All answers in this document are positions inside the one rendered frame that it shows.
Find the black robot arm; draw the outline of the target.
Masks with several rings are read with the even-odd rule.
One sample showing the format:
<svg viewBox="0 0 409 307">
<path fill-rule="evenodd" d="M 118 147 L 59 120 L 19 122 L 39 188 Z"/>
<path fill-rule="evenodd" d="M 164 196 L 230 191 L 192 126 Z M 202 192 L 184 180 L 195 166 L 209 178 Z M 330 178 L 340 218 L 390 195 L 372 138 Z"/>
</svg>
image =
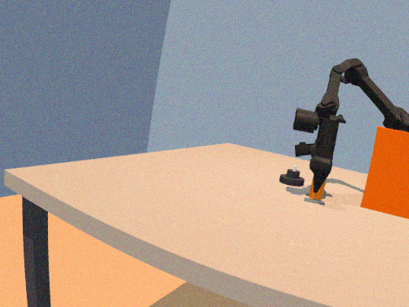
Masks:
<svg viewBox="0 0 409 307">
<path fill-rule="evenodd" d="M 330 81 L 322 101 L 316 106 L 315 111 L 297 108 L 293 130 L 314 134 L 319 126 L 318 135 L 336 138 L 340 123 L 346 123 L 340 114 L 336 117 L 339 109 L 339 97 L 337 96 L 340 83 L 351 83 L 359 86 L 370 100 L 384 115 L 383 125 L 385 128 L 409 132 L 409 114 L 400 107 L 394 106 L 380 88 L 368 75 L 367 67 L 360 59 L 351 58 L 332 67 Z M 341 76 L 344 72 L 344 76 Z M 306 144 L 299 142 L 295 145 L 296 157 L 301 155 L 316 155 L 317 143 Z"/>
</svg>

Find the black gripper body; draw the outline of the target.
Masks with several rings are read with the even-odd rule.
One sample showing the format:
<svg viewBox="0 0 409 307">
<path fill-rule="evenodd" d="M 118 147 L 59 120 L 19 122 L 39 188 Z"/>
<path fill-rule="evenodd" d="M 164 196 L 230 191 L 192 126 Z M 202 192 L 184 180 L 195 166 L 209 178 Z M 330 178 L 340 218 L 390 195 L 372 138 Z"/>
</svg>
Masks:
<svg viewBox="0 0 409 307">
<path fill-rule="evenodd" d="M 310 160 L 309 167 L 325 172 L 331 171 L 336 138 L 317 135 L 316 143 L 316 155 Z"/>
</svg>

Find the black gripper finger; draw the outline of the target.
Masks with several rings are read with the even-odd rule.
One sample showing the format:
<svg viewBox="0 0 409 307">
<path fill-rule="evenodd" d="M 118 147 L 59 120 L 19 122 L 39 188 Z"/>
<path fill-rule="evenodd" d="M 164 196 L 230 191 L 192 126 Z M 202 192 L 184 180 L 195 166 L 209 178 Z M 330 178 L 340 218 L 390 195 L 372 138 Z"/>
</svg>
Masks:
<svg viewBox="0 0 409 307">
<path fill-rule="evenodd" d="M 330 171 L 325 172 L 322 170 L 315 169 L 313 167 L 309 167 L 314 175 L 314 193 L 318 193 L 319 188 L 324 184 L 327 176 L 330 174 Z"/>
</svg>

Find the orange knob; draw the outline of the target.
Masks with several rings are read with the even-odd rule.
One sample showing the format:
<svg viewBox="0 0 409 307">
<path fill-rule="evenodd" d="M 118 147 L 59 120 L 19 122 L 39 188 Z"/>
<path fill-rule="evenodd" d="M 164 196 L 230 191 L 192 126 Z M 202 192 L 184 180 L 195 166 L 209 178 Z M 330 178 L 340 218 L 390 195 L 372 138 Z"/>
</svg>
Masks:
<svg viewBox="0 0 409 307">
<path fill-rule="evenodd" d="M 325 181 L 326 182 L 326 181 Z M 325 182 L 324 182 L 324 184 L 319 188 L 319 191 L 318 191 L 318 193 L 314 193 L 313 191 L 314 191 L 314 176 L 313 176 L 313 179 L 312 179 L 312 182 L 311 182 L 311 189 L 310 189 L 310 192 L 309 192 L 309 198 L 311 198 L 311 199 L 316 199 L 316 200 L 322 200 L 322 194 L 323 194 L 323 191 L 324 191 L 324 186 L 325 186 Z"/>
</svg>

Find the black round pedestal with silver shaft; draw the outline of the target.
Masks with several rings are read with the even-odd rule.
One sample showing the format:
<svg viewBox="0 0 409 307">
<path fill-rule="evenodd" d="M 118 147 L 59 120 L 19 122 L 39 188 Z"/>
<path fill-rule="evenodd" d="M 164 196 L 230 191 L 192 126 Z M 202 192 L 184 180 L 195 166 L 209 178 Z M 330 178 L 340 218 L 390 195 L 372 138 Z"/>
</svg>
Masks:
<svg viewBox="0 0 409 307">
<path fill-rule="evenodd" d="M 297 171 L 297 166 L 294 165 L 293 169 L 288 169 L 287 174 L 281 174 L 279 182 L 292 187 L 301 187 L 304 185 L 305 179 L 300 177 L 300 171 Z"/>
</svg>

